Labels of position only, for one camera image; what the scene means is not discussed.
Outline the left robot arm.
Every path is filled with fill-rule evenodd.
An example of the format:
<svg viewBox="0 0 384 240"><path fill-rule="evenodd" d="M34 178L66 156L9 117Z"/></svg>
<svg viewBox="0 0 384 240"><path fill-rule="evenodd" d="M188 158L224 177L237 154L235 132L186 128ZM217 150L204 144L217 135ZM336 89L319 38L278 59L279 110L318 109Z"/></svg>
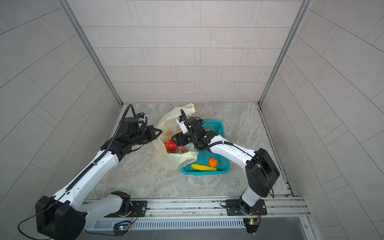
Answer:
<svg viewBox="0 0 384 240"><path fill-rule="evenodd" d="M140 113L121 119L114 136L101 147L95 158L66 186L52 197L36 203L38 233L54 240L74 240L89 224L108 215L134 216L129 194L114 191L107 197L84 205L96 184L128 154L157 139L162 130L147 125Z"/></svg>

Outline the orange tangerine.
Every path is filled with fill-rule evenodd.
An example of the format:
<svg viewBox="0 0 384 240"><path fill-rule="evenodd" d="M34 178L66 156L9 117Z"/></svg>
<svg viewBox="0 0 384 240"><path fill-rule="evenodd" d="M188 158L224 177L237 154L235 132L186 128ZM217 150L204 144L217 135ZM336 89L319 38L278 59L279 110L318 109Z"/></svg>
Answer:
<svg viewBox="0 0 384 240"><path fill-rule="evenodd" d="M209 159L209 166L211 168L216 168L219 165L219 161L216 158Z"/></svg>

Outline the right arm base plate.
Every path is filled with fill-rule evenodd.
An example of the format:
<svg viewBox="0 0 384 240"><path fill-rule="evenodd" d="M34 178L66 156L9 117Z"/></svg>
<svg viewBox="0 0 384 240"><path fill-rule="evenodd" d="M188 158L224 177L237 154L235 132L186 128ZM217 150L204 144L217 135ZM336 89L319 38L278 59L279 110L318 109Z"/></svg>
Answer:
<svg viewBox="0 0 384 240"><path fill-rule="evenodd" d="M268 214L263 199L259 199L253 207L248 206L240 199L222 201L221 206L227 210L228 216L266 216Z"/></svg>

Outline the red apple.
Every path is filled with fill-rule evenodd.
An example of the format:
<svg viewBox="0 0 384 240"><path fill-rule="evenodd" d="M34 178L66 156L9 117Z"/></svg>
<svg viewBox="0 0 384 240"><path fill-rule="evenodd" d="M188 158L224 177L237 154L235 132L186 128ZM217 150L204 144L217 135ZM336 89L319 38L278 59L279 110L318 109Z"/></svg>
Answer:
<svg viewBox="0 0 384 240"><path fill-rule="evenodd" d="M174 153L178 149L177 144L172 140L168 140L167 142L164 143L164 145L167 152Z"/></svg>

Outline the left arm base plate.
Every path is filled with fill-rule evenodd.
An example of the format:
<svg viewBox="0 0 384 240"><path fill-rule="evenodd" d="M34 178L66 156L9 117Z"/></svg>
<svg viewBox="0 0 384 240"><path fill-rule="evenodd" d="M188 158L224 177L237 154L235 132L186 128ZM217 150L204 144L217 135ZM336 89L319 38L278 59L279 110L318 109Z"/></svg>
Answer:
<svg viewBox="0 0 384 240"><path fill-rule="evenodd" d="M127 213L112 213L106 218L142 218L146 214L147 201L131 201L131 209Z"/></svg>

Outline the yellow banana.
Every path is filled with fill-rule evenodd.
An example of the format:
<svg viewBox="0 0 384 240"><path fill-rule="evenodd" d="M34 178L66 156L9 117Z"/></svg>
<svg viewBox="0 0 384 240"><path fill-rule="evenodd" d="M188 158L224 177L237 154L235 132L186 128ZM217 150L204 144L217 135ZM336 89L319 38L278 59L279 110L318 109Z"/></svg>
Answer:
<svg viewBox="0 0 384 240"><path fill-rule="evenodd" d="M217 169L209 166L199 165L199 164L191 164L191 168L196 171L201 172L216 172Z"/></svg>

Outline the cream plastic bag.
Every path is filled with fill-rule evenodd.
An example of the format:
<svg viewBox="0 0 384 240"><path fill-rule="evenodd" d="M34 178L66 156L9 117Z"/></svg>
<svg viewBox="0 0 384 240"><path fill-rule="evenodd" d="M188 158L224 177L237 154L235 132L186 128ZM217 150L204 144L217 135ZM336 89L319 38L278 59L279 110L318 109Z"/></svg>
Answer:
<svg viewBox="0 0 384 240"><path fill-rule="evenodd" d="M194 104L175 107L165 114L156 126L157 129L162 130L162 134L152 142L155 148L152 160L166 170L179 170L195 162L198 158L198 152L194 149L193 144L187 144L181 148L178 147L175 151L171 151L168 147L168 142L171 138L178 133L182 133L182 129L178 124L181 110L188 117L196 112Z"/></svg>

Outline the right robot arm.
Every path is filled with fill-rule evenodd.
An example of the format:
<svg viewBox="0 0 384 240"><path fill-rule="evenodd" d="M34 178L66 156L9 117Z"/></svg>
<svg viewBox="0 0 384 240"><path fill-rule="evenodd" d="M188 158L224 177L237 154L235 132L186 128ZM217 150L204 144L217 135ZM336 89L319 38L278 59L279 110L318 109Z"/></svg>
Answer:
<svg viewBox="0 0 384 240"><path fill-rule="evenodd" d="M205 130L200 118L187 117L184 113L177 118L177 124L182 132L174 135L172 141L179 147L192 143L199 152L223 156L245 171L248 186L239 198L239 208L245 215L257 210L261 198L268 194L275 196L273 186L280 171L266 150L254 151L236 145L214 131Z"/></svg>

